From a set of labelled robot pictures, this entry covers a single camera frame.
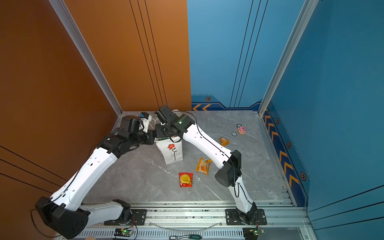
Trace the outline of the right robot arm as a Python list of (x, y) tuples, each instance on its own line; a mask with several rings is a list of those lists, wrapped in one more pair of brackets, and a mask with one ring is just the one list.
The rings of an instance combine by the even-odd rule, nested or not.
[(246, 225), (252, 225), (258, 219), (258, 207), (249, 196), (242, 178), (242, 155), (238, 150), (231, 151), (215, 142), (198, 125), (197, 118), (188, 112), (178, 116), (168, 106), (155, 112), (157, 119), (156, 134), (158, 138), (179, 137), (200, 151), (219, 168), (215, 179), (232, 194), (239, 218)]

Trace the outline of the pink toy keychain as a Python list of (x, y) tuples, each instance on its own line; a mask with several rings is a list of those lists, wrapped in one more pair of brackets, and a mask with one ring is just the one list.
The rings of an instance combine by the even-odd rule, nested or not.
[(232, 132), (232, 136), (237, 136), (238, 134), (240, 135), (245, 135), (246, 134), (246, 129), (243, 125), (237, 124), (237, 132)]

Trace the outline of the aluminium rail frame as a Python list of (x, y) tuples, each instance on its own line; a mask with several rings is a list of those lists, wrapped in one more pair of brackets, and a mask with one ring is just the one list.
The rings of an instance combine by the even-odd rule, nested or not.
[(170, 236), (201, 235), (203, 240), (244, 240), (243, 228), (261, 228), (265, 231), (258, 240), (315, 240), (314, 229), (304, 208), (290, 199), (257, 201), (258, 209), (265, 211), (266, 226), (226, 224), (226, 209), (234, 209), (233, 201), (148, 202), (133, 203), (132, 210), (145, 209), (143, 226), (105, 226), (102, 223), (85, 228), (77, 240), (117, 240), (116, 228), (135, 231), (128, 240), (169, 240)]

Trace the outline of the red yellow snack packet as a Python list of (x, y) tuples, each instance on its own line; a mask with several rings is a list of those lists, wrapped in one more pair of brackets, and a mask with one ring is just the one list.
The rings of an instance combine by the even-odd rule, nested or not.
[(179, 173), (180, 187), (192, 188), (193, 187), (193, 173)]

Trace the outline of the right aluminium corner post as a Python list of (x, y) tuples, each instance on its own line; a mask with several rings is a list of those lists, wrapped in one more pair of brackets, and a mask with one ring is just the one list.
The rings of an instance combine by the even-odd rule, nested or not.
[(286, 68), (297, 48), (298, 43), (313, 15), (313, 12), (318, 4), (319, 0), (306, 0), (300, 14), (295, 22), (290, 37), (281, 55), (281, 58), (277, 64), (275, 72), (271, 78), (271, 81), (267, 87), (263, 100), (258, 110), (259, 117), (262, 117), (270, 104), (272, 97), (286, 71)]

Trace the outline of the aluminium corner post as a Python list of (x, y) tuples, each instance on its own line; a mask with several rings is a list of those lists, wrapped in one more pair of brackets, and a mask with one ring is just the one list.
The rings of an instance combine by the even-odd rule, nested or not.
[(318, 4), (319, 0), (306, 0), (300, 14), (295, 22), (290, 37), (281, 55), (281, 58), (277, 64), (275, 72), (271, 78), (271, 81), (267, 87), (263, 100), (258, 110), (259, 117), (262, 117), (270, 104), (272, 97), (286, 71), (286, 68), (297, 48), (298, 43), (313, 15), (313, 12)]
[(105, 75), (103, 74), (97, 60), (95, 59), (91, 49), (89, 48), (85, 38), (83, 37), (79, 27), (72, 17), (67, 5), (62, 0), (49, 0), (55, 13), (59, 17), (61, 23), (65, 27), (67, 33), (81, 54), (83, 60), (87, 64), (89, 70), (93, 74), (104, 95), (112, 106), (117, 116), (123, 114), (123, 109), (117, 100), (112, 88), (110, 87)]

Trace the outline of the left green circuit board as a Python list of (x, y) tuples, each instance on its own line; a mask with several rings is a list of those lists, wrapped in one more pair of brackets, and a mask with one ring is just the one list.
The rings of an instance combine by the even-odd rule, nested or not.
[(116, 228), (114, 231), (114, 239), (128, 240), (135, 237), (135, 231), (128, 228)]

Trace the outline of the small orange snack packet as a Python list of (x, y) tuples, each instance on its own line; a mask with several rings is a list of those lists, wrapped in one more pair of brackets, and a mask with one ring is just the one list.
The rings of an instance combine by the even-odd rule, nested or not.
[(213, 163), (213, 161), (210, 159), (200, 158), (199, 163), (198, 163), (197, 168), (196, 168), (196, 172), (208, 175), (212, 163)]

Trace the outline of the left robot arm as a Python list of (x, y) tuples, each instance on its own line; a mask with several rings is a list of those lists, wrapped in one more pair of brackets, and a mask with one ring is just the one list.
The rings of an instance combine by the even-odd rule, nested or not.
[(122, 155), (141, 145), (153, 145), (156, 137), (149, 130), (151, 115), (141, 113), (122, 118), (120, 127), (104, 137), (84, 165), (51, 197), (41, 197), (35, 209), (44, 224), (66, 239), (73, 239), (85, 228), (111, 221), (126, 225), (133, 218), (130, 204), (113, 200), (106, 204), (83, 205), (83, 200), (103, 175)]

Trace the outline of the white paper bag with flower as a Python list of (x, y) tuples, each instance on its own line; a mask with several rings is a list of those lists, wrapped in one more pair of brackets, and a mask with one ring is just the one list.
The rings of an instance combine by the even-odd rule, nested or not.
[(182, 139), (179, 136), (162, 139), (158, 139), (156, 136), (155, 144), (163, 155), (166, 165), (183, 160), (183, 145)]

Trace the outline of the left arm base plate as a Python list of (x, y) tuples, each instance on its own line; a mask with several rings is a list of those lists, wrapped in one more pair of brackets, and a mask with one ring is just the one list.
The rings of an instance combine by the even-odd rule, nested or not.
[(147, 210), (123, 210), (122, 215), (117, 220), (105, 221), (105, 226), (143, 226), (147, 217)]

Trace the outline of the right circuit board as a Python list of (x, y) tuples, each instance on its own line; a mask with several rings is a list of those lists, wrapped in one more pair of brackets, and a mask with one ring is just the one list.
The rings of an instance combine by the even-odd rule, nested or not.
[(261, 228), (243, 228), (243, 236), (245, 240), (258, 240), (260, 235), (265, 231)]

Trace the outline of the tiny orange candy packet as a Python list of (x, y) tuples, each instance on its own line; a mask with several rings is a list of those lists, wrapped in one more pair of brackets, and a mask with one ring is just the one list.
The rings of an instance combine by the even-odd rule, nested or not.
[(225, 137), (221, 137), (219, 138), (219, 141), (221, 143), (221, 145), (224, 147), (226, 145), (228, 145), (230, 143), (230, 141), (228, 139), (226, 139)]

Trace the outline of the left aluminium corner post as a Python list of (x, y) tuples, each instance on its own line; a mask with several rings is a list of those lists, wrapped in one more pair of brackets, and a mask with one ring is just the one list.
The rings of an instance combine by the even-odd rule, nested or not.
[(49, 0), (55, 13), (59, 17), (61, 23), (65, 27), (67, 33), (81, 54), (83, 60), (87, 64), (89, 70), (93, 74), (104, 95), (112, 106), (117, 116), (123, 114), (123, 109), (117, 100), (112, 88), (110, 87), (105, 75), (103, 74), (97, 60), (95, 59), (91, 49), (89, 48), (85, 38), (83, 37), (79, 27), (72, 17), (67, 5), (62, 0)]

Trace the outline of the green handled screwdriver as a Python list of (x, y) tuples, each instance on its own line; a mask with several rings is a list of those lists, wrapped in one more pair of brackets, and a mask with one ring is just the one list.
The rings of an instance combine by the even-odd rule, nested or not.
[(201, 235), (196, 235), (196, 234), (189, 234), (189, 235), (184, 235), (184, 236), (170, 236), (169, 240), (202, 240), (203, 237)]

